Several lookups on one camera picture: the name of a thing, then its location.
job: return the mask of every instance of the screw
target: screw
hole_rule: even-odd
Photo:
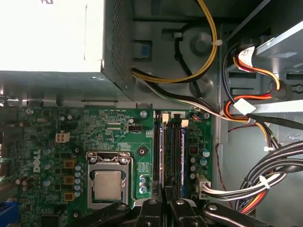
[[[176,201],[176,204],[182,205],[182,204],[184,204],[184,201],[183,201],[183,200],[177,200],[177,201]]]
[[[146,111],[146,110],[142,110],[141,113],[140,113],[140,116],[141,116],[142,118],[147,117],[147,111]]]
[[[96,162],[97,162],[97,160],[96,160],[96,158],[95,158],[95,157],[91,157],[91,158],[90,158],[90,162],[91,162],[91,163],[96,163]]]
[[[208,208],[210,210],[217,210],[218,209],[215,205],[209,205]]]
[[[117,207],[117,210],[124,210],[126,209],[126,206],[125,205],[120,205]]]
[[[209,113],[205,113],[205,114],[203,115],[203,117],[204,117],[204,119],[208,119],[208,118],[210,117],[210,115],[209,115]]]
[[[25,113],[26,113],[26,114],[33,114],[33,110],[27,109],[27,110],[25,111]]]
[[[148,203],[151,204],[151,205],[153,205],[153,204],[156,204],[157,202],[156,202],[156,200],[151,200]]]
[[[126,158],[122,158],[122,159],[120,160],[120,162],[121,162],[122,164],[127,164],[127,159],[126,159]]]

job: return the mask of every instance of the yellow wire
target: yellow wire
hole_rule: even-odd
[[[214,24],[214,20],[211,16],[207,6],[203,2],[203,0],[197,0],[197,1],[200,5],[202,11],[204,12],[205,17],[206,17],[206,19],[209,23],[209,26],[210,26],[211,31],[212,31],[212,37],[213,37],[213,43],[214,43],[218,39],[217,38],[216,27],[215,27],[215,24]],[[135,76],[145,80],[145,81],[154,82],[154,83],[177,83],[177,82],[182,82],[182,81],[185,81],[185,80],[188,80],[188,79],[193,79],[193,78],[199,76],[201,73],[205,72],[211,66],[211,64],[213,63],[214,58],[216,56],[216,52],[217,52],[217,45],[213,44],[211,54],[209,55],[206,63],[204,64],[204,66],[200,70],[198,70],[196,73],[194,73],[193,75],[191,75],[189,77],[179,78],[179,79],[164,79],[164,78],[149,77],[149,76],[146,76],[146,75],[143,75],[141,73],[134,72],[134,71],[133,71],[133,74]]]
[[[240,69],[241,66],[237,63],[236,58],[233,57],[232,59],[233,59],[233,63]],[[276,82],[276,89],[277,89],[277,90],[280,90],[280,81],[279,81],[279,79],[275,76],[275,74],[273,74],[273,73],[270,72],[270,71],[263,70],[263,69],[258,69],[258,68],[252,68],[252,69],[253,69],[253,70],[256,70],[256,71],[263,72],[263,73],[268,74],[269,76],[271,76],[271,77],[275,80],[275,82]]]

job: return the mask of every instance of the metal bracket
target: metal bracket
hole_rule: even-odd
[[[285,101],[277,103],[265,103],[254,105],[256,110],[253,114],[270,114],[270,113],[301,113],[303,112],[303,100]],[[240,112],[234,108],[230,108],[230,113],[233,115],[240,114]]]
[[[87,154],[87,158],[89,161],[89,158],[94,157],[94,156],[90,156],[90,154],[94,154],[92,152],[89,152]],[[129,153],[128,154],[128,159],[131,159],[131,168],[132,168],[132,172],[131,175],[133,175],[133,158],[130,157]],[[128,195],[129,195],[129,181],[131,181],[131,186],[133,185],[133,181],[132,181],[132,177],[129,177],[129,164],[127,163],[125,165],[120,164],[119,162],[119,158],[117,158],[117,160],[113,160],[113,161],[97,161],[95,164],[91,164],[89,161],[89,166],[88,166],[88,191],[87,191],[87,206],[89,209],[93,209],[93,210],[98,210],[98,209],[102,209],[108,205],[110,205],[111,203],[93,203],[92,202],[92,186],[94,181],[91,179],[90,177],[90,172],[95,171],[95,170],[119,170],[121,172],[125,173],[125,185],[124,185],[124,189],[123,189],[123,203],[128,204]],[[133,186],[131,187],[131,195],[133,196]]]

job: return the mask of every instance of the integrated circuit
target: integrated circuit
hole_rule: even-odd
[[[94,179],[95,199],[120,200],[121,177],[120,171],[96,171]]]

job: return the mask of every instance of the cable tie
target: cable tie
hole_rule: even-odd
[[[273,151],[273,150],[274,150],[274,148],[271,148],[271,147],[268,147],[268,146],[264,147],[265,152],[269,152],[269,151]]]
[[[251,182],[249,179],[247,179],[246,177],[244,178],[244,180],[250,185],[250,186],[253,186],[254,185],[254,183],[253,182]]]
[[[257,121],[255,119],[249,118],[247,124],[255,124]]]
[[[212,45],[216,45],[216,46],[221,46],[222,44],[223,44],[222,39],[218,39],[218,40],[212,42]]]
[[[260,182],[262,183],[262,184],[264,184],[264,186],[269,190],[270,189],[270,186],[269,186],[269,184],[268,184],[268,182],[267,182],[267,179],[264,177],[264,176],[259,176],[259,180],[260,180]]]

